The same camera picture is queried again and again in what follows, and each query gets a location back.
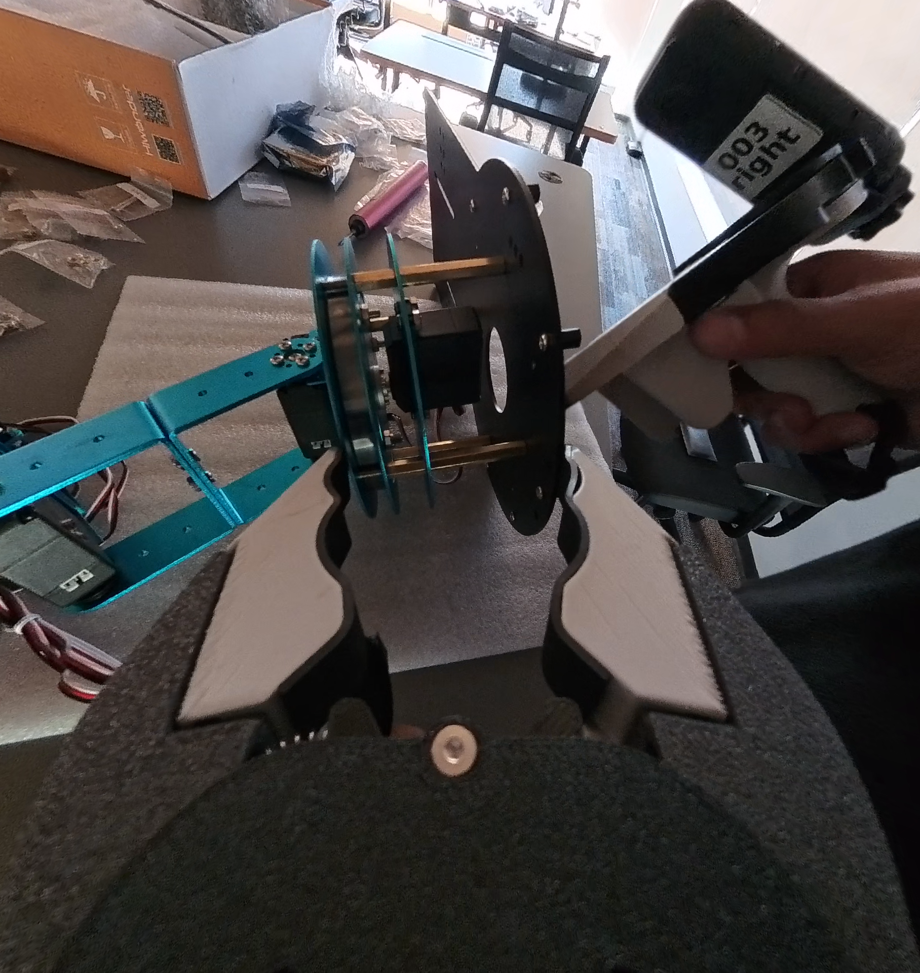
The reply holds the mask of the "orange and white cardboard box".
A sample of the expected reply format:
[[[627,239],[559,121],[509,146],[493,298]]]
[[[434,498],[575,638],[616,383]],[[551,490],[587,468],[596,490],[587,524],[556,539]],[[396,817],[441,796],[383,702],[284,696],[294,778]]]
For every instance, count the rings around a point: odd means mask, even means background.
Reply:
[[[218,197],[260,158],[276,107],[320,102],[335,12],[285,2],[246,34],[202,2],[0,2],[0,139]]]

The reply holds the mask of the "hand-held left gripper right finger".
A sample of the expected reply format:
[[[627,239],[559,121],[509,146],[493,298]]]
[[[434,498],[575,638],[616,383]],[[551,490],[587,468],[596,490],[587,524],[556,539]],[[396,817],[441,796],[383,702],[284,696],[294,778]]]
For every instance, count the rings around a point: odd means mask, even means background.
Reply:
[[[649,714],[724,724],[730,718],[673,538],[612,476],[566,449],[558,546],[542,650],[555,696],[583,732],[634,738]]]

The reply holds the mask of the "silver foil bag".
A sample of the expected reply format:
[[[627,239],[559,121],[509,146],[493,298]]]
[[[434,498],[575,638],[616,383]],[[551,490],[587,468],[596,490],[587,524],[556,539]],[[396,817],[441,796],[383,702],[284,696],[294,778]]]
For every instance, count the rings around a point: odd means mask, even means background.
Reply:
[[[356,147],[339,132],[319,126],[320,121],[313,104],[300,100],[278,104],[260,153],[279,172],[307,177],[338,191],[355,160]]]

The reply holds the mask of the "white foam sheet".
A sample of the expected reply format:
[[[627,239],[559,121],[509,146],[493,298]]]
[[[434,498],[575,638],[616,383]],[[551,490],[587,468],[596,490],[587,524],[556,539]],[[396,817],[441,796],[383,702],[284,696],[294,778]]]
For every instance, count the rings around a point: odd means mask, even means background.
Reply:
[[[307,291],[130,276],[98,352],[78,418],[89,420],[198,373],[276,345],[313,323]],[[189,430],[184,440],[220,485],[282,456],[295,439],[276,395]],[[126,538],[202,498],[164,447],[126,461],[117,536]],[[565,565],[560,508],[531,537],[505,517],[483,468],[438,484],[430,508],[420,477],[399,480],[368,517],[353,494],[352,545],[342,571],[364,630],[378,632],[393,671],[541,645],[551,588]],[[205,564],[210,550],[108,606],[74,616],[69,630],[126,659]]]

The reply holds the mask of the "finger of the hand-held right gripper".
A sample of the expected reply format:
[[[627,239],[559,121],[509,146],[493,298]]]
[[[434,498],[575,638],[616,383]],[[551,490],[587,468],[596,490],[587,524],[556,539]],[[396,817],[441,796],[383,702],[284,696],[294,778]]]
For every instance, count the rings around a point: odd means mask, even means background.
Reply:
[[[565,403],[574,405],[625,377],[661,406],[683,409],[685,375],[694,359],[683,314],[663,288],[566,362]]]

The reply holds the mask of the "crumpled clear plastic wrap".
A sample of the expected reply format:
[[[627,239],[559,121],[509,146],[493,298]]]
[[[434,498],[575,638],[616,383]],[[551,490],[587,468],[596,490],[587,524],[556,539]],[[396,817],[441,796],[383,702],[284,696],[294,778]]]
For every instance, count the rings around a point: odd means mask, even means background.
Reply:
[[[355,145],[355,159],[361,167],[376,176],[373,185],[353,205],[352,214],[377,184],[386,181],[387,172],[400,171],[417,161],[428,163],[426,124],[417,111],[395,103],[369,83],[365,69],[347,57],[332,55],[323,69],[322,82],[326,93],[325,116]],[[416,203],[373,232],[380,230],[432,249],[429,176],[427,187]]]

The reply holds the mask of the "grey background table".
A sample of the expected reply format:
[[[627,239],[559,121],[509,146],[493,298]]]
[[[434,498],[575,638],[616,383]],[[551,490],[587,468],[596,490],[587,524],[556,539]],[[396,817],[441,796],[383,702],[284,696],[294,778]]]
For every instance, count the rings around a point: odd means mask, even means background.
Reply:
[[[495,55],[404,20],[393,22],[367,42],[360,56],[383,69],[462,91],[479,101],[487,96],[495,61]]]

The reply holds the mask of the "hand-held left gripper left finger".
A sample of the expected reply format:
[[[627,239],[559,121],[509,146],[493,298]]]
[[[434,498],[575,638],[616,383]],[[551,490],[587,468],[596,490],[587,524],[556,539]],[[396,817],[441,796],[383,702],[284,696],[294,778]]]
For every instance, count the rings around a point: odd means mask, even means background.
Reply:
[[[279,740],[318,731],[358,699],[393,724],[388,656],[362,626],[342,573],[347,463],[327,450],[237,538],[176,723],[260,718]]]

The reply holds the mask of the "blue toy robot arm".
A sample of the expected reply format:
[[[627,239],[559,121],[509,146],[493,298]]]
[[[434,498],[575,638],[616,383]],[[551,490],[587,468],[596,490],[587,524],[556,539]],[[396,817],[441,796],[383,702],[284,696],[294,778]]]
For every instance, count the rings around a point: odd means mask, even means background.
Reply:
[[[170,385],[144,401],[24,442],[0,430],[0,622],[89,701],[119,668],[55,631],[8,586],[62,609],[113,602],[263,514],[327,450],[345,458],[349,497],[374,517],[399,480],[484,465],[512,527],[542,530],[562,496],[562,328],[539,188],[512,164],[471,160],[427,94],[434,261],[359,271],[350,237],[342,264],[310,251],[311,327]],[[220,485],[184,441],[189,430],[276,395],[295,446]],[[202,498],[126,538],[117,536],[127,460],[164,447]]]

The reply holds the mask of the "black mesh chair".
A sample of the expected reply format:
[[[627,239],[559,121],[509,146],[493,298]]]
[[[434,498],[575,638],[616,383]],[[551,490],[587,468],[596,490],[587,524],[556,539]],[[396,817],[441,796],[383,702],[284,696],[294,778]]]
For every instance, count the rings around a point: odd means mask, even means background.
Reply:
[[[510,111],[546,124],[550,136],[562,130],[565,161],[581,165],[589,141],[583,130],[609,62],[609,55],[595,55],[507,22],[476,129],[487,129],[494,109]]]

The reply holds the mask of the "pile of small screw bags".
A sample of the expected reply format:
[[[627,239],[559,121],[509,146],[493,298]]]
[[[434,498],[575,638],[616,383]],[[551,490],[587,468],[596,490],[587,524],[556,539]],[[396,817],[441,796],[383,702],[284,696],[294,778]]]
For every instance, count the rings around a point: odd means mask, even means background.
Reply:
[[[85,291],[113,268],[96,246],[142,244],[134,224],[160,215],[174,189],[134,168],[109,185],[61,192],[16,188],[17,169],[0,163],[0,261],[20,261]]]

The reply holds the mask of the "maroon electric screwdriver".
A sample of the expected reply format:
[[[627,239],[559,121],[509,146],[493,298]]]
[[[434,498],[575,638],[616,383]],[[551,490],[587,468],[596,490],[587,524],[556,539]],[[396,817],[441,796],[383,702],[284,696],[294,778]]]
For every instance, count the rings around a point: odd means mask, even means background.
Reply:
[[[428,183],[428,163],[417,161],[402,170],[389,171],[387,179],[377,184],[368,199],[363,199],[349,216],[350,237],[367,237],[385,227],[420,198]]]

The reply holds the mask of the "person's right hand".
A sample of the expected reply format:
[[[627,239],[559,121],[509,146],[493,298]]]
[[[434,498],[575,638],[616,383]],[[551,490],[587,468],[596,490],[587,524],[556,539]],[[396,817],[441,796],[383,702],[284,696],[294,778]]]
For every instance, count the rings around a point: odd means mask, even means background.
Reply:
[[[790,265],[790,298],[709,312],[692,339],[711,358],[831,358],[904,411],[920,452],[920,253],[827,250]]]

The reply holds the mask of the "black office chair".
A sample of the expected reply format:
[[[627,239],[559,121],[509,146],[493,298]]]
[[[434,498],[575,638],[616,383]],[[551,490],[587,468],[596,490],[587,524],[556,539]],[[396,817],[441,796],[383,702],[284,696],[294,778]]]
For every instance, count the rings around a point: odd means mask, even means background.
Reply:
[[[626,415],[619,427],[624,468],[612,474],[674,538],[679,512],[713,520],[734,542],[777,538],[832,504],[880,493],[897,471],[887,429],[871,446],[807,455],[771,443],[757,421],[734,415],[709,430],[677,424],[661,439]]]

